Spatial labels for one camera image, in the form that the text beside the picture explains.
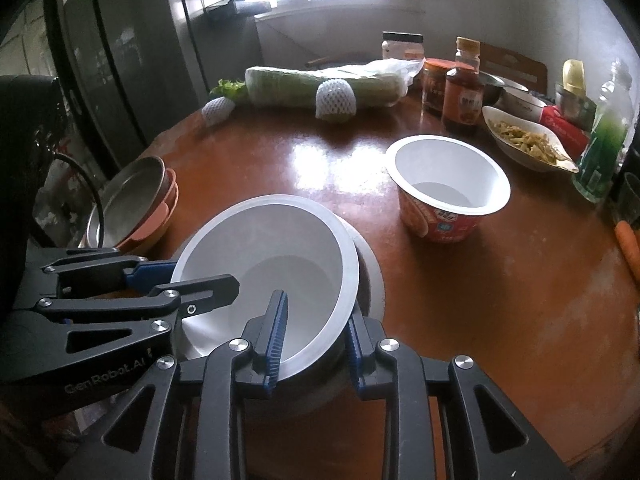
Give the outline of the brown sauce bottle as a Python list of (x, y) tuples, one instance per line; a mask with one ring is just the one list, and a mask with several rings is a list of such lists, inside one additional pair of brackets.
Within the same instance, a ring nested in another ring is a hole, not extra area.
[(459, 36), (454, 67), (446, 75), (442, 124), (455, 134), (470, 136), (483, 108), (484, 84), (480, 80), (480, 43)]

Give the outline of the orange carrot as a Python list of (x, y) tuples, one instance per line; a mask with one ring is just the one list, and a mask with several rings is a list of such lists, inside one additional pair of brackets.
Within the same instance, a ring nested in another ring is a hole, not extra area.
[(625, 220), (616, 223), (614, 232), (631, 274), (636, 281), (639, 281), (640, 252), (637, 232)]

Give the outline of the green lettuce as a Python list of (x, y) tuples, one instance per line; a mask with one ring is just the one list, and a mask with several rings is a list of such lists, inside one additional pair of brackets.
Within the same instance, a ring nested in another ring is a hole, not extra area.
[(250, 102), (246, 83), (242, 80), (219, 79), (216, 87), (209, 91), (209, 97), (226, 98), (236, 105)]

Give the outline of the green liquid plastic bottle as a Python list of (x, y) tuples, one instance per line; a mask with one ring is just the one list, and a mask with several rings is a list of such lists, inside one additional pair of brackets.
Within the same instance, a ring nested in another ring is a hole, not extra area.
[(620, 58), (611, 65), (610, 80), (602, 84), (589, 142), (572, 181), (578, 193), (597, 204), (604, 199), (617, 168), (627, 132), (634, 118), (630, 89), (632, 77)]

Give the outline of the clear jar black lid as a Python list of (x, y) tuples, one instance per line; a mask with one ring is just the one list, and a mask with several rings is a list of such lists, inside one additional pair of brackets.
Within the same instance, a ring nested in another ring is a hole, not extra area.
[(382, 58), (398, 58), (398, 60), (422, 60), (424, 58), (422, 34), (383, 32), (382, 39)]

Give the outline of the white ceramic bowl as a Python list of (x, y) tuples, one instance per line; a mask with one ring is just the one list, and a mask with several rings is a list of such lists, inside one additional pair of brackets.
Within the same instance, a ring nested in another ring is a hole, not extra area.
[(536, 96), (512, 87), (504, 87), (502, 89), (499, 103), (505, 112), (530, 122), (540, 122), (542, 112), (547, 106), (544, 101), (536, 98)]

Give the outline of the steel pan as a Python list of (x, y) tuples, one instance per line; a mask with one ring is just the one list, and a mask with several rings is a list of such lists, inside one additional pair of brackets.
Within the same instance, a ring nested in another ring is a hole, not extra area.
[(108, 182), (100, 197), (103, 221), (93, 206), (85, 232), (87, 247), (114, 247), (149, 217), (163, 189), (166, 166), (156, 156), (130, 162)]

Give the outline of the pink plastic plate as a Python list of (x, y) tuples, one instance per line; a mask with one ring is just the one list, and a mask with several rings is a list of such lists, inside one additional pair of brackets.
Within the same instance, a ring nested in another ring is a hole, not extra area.
[(116, 245), (123, 254), (145, 256), (166, 233), (178, 204), (179, 187), (175, 170), (167, 169), (165, 177), (169, 186), (162, 200), (134, 232)]

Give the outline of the red chili sauce jar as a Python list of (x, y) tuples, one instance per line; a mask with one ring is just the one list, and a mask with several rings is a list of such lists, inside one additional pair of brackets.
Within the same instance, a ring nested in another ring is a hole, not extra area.
[(422, 72), (422, 106), (434, 114), (442, 114), (447, 73), (454, 68), (454, 61), (426, 58)]

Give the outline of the red instant noodle cup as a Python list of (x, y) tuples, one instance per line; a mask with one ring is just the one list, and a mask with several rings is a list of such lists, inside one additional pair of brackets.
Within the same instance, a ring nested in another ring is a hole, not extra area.
[(398, 191), (402, 222), (429, 242), (465, 240), (511, 198), (502, 168), (483, 151), (449, 136), (406, 136), (388, 147), (385, 167)]

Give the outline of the small dark glass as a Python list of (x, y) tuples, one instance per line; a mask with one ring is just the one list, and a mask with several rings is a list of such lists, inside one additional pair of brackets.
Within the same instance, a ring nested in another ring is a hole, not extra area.
[(615, 224), (626, 221), (630, 226), (634, 226), (639, 222), (639, 216), (639, 178), (631, 172), (626, 172), (620, 187), (620, 194), (614, 204), (612, 217)]

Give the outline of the white paper bowl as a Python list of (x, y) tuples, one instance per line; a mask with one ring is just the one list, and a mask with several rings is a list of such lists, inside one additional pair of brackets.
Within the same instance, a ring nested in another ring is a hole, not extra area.
[(179, 351), (207, 356), (265, 313), (271, 294), (288, 296), (280, 377), (291, 379), (337, 342), (356, 304), (360, 267), (343, 222), (309, 198), (272, 194), (244, 200), (209, 220), (178, 255), (172, 280), (231, 274), (239, 295), (228, 307), (188, 316)]

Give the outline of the red box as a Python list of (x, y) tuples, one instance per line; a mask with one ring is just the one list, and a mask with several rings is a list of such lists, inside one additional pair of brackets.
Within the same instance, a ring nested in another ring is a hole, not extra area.
[(555, 105), (548, 105), (542, 109), (540, 123), (555, 133), (574, 162), (580, 159), (589, 141), (582, 129), (566, 120)]

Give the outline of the foam net fruit left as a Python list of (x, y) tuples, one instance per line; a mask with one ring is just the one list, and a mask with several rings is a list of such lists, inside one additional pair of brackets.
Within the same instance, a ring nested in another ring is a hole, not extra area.
[(202, 108), (201, 114), (207, 127), (213, 127), (225, 122), (233, 110), (235, 102), (220, 96), (219, 98), (208, 101)]

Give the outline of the white dish with food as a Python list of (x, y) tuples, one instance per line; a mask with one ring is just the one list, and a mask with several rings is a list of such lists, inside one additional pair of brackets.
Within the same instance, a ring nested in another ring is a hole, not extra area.
[(548, 128), (492, 106), (484, 106), (482, 115), (498, 148), (514, 162), (537, 172), (578, 173), (574, 160)]

